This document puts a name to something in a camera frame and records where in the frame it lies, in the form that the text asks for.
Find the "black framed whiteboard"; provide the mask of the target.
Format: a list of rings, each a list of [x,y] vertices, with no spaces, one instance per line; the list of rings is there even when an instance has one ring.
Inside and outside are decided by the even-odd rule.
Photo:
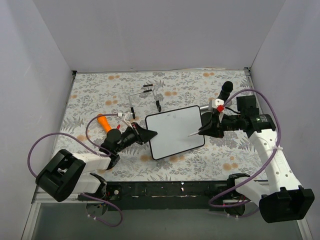
[[[150,114],[145,117],[145,125],[148,130],[157,132],[149,141],[151,157],[155,161],[205,145],[203,135],[188,136],[202,126],[198,105]]]

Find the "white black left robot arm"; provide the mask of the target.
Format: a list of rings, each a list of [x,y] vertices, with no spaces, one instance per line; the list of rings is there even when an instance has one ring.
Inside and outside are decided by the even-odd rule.
[[[132,144],[143,145],[157,136],[134,122],[124,132],[113,128],[107,131],[99,151],[106,154],[71,153],[59,150],[35,178],[35,183],[57,202],[66,200],[71,194],[86,194],[95,200],[107,199],[107,181],[100,170],[110,170],[120,160],[119,152]]]

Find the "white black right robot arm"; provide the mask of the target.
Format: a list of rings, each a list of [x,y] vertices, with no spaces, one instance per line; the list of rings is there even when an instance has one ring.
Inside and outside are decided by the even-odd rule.
[[[236,173],[229,176],[226,190],[213,196],[208,204],[218,208],[214,202],[228,195],[237,199],[243,195],[258,206],[267,223],[302,220],[315,195],[304,188],[291,170],[283,149],[280,147],[281,130],[276,118],[260,114],[254,95],[237,97],[237,115],[224,114],[225,102],[211,100],[199,135],[222,138],[226,131],[244,131],[256,149],[262,167],[253,175]]]

